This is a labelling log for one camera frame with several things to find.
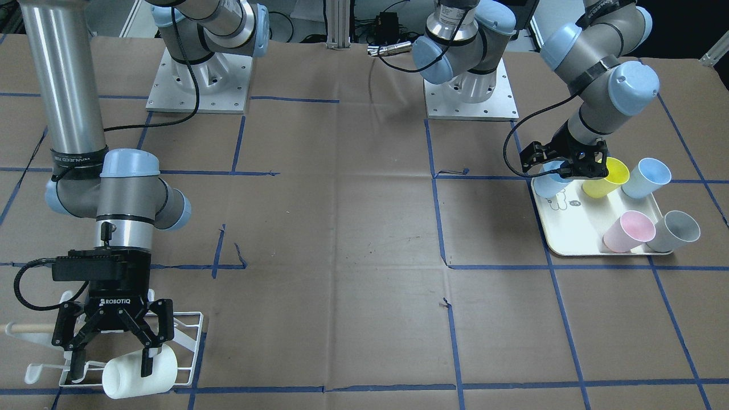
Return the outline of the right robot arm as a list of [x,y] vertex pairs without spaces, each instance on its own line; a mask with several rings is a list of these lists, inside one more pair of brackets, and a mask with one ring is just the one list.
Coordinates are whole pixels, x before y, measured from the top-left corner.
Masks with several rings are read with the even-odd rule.
[[[99,333],[130,332],[142,345],[131,374],[150,381],[174,357],[174,304],[149,298],[151,242],[155,230],[182,228],[190,201],[161,178],[148,151],[108,148],[84,18],[86,1],[21,1],[23,21],[38,75],[53,174],[45,200],[55,212],[94,219],[90,250],[37,259],[15,277],[18,301],[36,311],[57,310],[50,343],[67,356],[68,376],[80,382],[88,368],[86,346]],[[50,267],[56,282],[81,282],[67,301],[36,306],[21,293],[26,270]]]

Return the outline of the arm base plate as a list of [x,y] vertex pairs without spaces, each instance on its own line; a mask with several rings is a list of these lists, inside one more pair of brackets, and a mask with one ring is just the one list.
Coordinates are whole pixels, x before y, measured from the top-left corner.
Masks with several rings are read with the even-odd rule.
[[480,76],[465,72],[441,85],[424,81],[427,114],[441,120],[516,120],[519,117],[503,60]]
[[253,58],[247,55],[214,54],[206,62],[193,65],[192,77],[184,64],[167,50],[149,92],[149,112],[190,113],[198,104],[200,113],[244,114]]

